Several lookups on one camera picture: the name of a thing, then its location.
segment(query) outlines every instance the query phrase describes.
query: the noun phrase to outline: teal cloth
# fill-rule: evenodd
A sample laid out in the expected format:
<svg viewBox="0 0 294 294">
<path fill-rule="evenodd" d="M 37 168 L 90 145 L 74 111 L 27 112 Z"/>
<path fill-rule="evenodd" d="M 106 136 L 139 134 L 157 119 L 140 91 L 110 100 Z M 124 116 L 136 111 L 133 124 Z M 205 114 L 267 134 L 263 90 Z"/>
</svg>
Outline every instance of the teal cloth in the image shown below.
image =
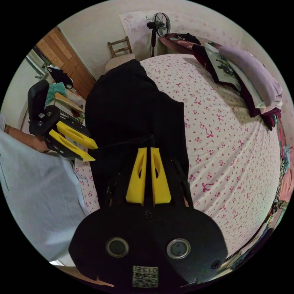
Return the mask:
<svg viewBox="0 0 294 294">
<path fill-rule="evenodd" d="M 66 95 L 65 86 L 63 83 L 50 84 L 48 94 L 46 97 L 45 108 L 49 105 L 52 99 L 55 97 L 55 93 Z"/>
</svg>

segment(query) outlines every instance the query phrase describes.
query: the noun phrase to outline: stack of clothes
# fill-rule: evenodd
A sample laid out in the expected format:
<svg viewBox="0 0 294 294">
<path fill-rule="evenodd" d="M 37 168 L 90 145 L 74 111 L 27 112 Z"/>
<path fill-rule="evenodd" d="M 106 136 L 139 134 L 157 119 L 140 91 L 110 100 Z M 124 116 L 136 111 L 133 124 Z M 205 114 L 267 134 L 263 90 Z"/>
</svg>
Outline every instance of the stack of clothes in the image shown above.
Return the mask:
<svg viewBox="0 0 294 294">
<path fill-rule="evenodd" d="M 264 65 L 245 50 L 206 43 L 194 44 L 194 56 L 210 72 L 215 83 L 229 85 L 244 99 L 250 117 L 260 116 L 272 131 L 281 118 L 282 87 Z"/>
</svg>

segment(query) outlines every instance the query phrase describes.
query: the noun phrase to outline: fan stand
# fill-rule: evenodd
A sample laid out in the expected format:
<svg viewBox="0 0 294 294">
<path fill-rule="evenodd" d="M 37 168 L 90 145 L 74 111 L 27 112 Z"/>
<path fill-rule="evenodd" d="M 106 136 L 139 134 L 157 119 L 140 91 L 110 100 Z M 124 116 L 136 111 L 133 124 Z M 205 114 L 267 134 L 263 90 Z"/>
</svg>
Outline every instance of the fan stand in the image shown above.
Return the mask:
<svg viewBox="0 0 294 294">
<path fill-rule="evenodd" d="M 154 57 L 154 48 L 156 45 L 156 30 L 152 30 L 152 35 L 151 35 L 151 47 L 152 47 L 152 54 L 151 57 Z"/>
</svg>

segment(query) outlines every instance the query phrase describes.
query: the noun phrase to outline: purple folded clothing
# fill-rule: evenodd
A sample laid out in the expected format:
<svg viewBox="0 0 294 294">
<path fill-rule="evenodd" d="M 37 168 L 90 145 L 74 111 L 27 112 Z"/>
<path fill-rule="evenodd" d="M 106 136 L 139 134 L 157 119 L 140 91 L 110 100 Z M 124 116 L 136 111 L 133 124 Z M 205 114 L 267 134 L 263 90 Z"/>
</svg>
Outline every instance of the purple folded clothing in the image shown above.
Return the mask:
<svg viewBox="0 0 294 294">
<path fill-rule="evenodd" d="M 248 51 L 224 45 L 219 48 L 219 54 L 246 74 L 266 107 L 275 107 L 282 100 L 283 89 L 281 85 Z"/>
</svg>

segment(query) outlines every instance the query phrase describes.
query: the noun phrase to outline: black cloth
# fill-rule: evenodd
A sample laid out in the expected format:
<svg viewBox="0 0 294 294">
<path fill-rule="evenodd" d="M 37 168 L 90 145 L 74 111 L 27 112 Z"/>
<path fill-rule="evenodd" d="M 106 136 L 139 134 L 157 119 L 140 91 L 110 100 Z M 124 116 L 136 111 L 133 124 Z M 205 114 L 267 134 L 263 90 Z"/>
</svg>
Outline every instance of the black cloth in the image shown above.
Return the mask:
<svg viewBox="0 0 294 294">
<path fill-rule="evenodd" d="M 48 67 L 48 71 L 56 83 L 63 83 L 67 89 L 73 88 L 74 85 L 72 80 L 68 77 L 67 73 L 65 73 L 63 70 L 59 70 L 53 67 Z"/>
<path fill-rule="evenodd" d="M 158 90 L 133 59 L 102 75 L 87 97 L 85 123 L 98 149 L 89 150 L 98 201 L 111 177 L 137 148 L 176 158 L 188 178 L 184 104 Z"/>
<path fill-rule="evenodd" d="M 193 35 L 187 33 L 187 34 L 177 34 L 177 39 L 192 42 L 198 45 L 201 45 L 200 41 Z"/>
</svg>

